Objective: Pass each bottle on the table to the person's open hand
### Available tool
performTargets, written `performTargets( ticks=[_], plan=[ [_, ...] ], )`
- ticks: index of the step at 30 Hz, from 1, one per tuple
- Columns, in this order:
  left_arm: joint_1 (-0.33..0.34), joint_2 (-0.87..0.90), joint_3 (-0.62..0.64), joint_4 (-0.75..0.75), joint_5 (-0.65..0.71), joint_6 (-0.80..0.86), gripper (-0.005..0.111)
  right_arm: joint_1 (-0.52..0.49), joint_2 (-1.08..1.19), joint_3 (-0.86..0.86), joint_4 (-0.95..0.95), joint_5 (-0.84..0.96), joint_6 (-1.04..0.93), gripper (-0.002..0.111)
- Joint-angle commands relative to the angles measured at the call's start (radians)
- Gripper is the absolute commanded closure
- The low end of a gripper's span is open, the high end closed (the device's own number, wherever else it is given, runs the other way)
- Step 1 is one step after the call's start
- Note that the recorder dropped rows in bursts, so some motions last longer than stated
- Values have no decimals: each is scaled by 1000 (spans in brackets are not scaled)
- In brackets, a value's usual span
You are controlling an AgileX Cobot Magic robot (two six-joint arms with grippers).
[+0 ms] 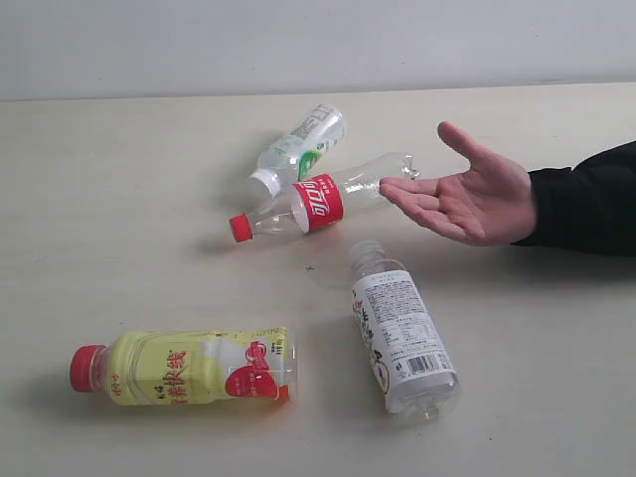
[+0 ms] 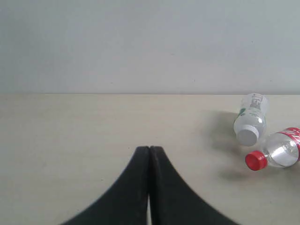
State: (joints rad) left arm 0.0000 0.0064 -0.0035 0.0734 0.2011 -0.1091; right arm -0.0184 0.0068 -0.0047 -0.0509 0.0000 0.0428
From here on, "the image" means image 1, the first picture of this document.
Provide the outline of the person's open hand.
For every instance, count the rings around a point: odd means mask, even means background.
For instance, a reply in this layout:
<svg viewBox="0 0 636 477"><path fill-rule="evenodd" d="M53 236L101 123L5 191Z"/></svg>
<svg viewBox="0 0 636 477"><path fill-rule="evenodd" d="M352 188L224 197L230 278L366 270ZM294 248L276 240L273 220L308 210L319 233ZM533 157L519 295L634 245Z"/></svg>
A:
<svg viewBox="0 0 636 477"><path fill-rule="evenodd" d="M384 178L382 196L447 239L495 246L527 238L538 222L530 174L449 122L439 123L437 133L468 161L468 169L436 179Z"/></svg>

